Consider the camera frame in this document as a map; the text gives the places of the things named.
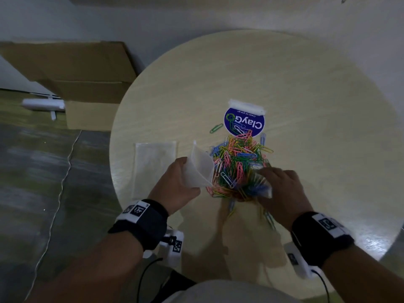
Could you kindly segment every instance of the cardboard box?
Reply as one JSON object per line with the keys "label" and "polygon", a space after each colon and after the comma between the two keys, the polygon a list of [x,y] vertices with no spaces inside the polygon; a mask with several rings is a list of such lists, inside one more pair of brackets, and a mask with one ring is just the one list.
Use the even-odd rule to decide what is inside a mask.
{"label": "cardboard box", "polygon": [[0,52],[28,80],[66,101],[70,129],[111,130],[119,103],[136,78],[122,42],[7,42]]}

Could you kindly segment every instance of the round wooden table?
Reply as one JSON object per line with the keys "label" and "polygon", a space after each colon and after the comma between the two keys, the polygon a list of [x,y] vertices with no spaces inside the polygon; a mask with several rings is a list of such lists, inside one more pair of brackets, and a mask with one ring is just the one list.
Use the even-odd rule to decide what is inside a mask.
{"label": "round wooden table", "polygon": [[[404,143],[396,114],[350,61],[311,40],[272,31],[228,31],[168,51],[134,81],[111,133],[110,163],[122,207],[130,199],[134,143],[177,141],[188,156],[228,136],[223,122],[235,99],[266,110],[273,166],[299,174],[313,207],[346,225],[356,244],[380,259],[400,231]],[[206,191],[181,209],[181,271],[202,281],[242,280],[302,299],[324,293],[321,281],[298,278],[282,244],[252,203],[227,203]]]}

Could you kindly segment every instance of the wrist strap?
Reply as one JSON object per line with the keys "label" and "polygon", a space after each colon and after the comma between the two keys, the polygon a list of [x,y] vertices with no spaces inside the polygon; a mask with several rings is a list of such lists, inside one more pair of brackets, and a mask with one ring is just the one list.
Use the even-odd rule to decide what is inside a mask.
{"label": "wrist strap", "polygon": [[319,268],[332,253],[346,249],[355,242],[346,227],[316,212],[299,216],[293,222],[291,235],[304,260]]}
{"label": "wrist strap", "polygon": [[154,250],[167,231],[168,216],[164,206],[154,200],[136,201],[116,218],[108,233],[129,231],[143,250]]}

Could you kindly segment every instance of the black cable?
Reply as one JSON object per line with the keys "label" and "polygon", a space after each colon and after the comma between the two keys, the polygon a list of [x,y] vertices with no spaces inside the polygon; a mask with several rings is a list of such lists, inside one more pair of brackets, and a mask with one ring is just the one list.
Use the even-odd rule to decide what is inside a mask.
{"label": "black cable", "polygon": [[311,269],[311,272],[315,273],[316,275],[318,275],[321,279],[321,281],[323,282],[324,288],[326,288],[326,293],[327,293],[327,301],[328,303],[330,303],[330,294],[328,292],[328,288],[326,285],[326,282],[324,281],[324,279],[322,278],[322,276],[320,275],[320,273],[318,273],[316,270]]}
{"label": "black cable", "polygon": [[139,303],[140,285],[142,284],[143,276],[145,275],[146,270],[147,270],[151,265],[153,265],[154,263],[156,263],[156,262],[158,262],[158,261],[161,261],[161,260],[163,260],[163,259],[162,259],[162,258],[155,259],[155,260],[152,261],[149,265],[147,265],[146,268],[143,270],[143,273],[142,273],[142,275],[140,276],[139,286],[137,287],[137,296],[136,296],[136,302],[137,302],[137,303]]}

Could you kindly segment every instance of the right hand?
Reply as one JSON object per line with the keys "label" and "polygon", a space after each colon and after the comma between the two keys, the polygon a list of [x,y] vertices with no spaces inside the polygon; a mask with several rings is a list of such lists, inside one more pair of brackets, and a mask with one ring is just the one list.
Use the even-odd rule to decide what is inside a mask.
{"label": "right hand", "polygon": [[257,173],[265,177],[272,186],[272,198],[258,197],[258,202],[278,223],[292,231],[292,224],[297,217],[313,211],[299,176],[293,170],[284,171],[272,167],[262,168]]}

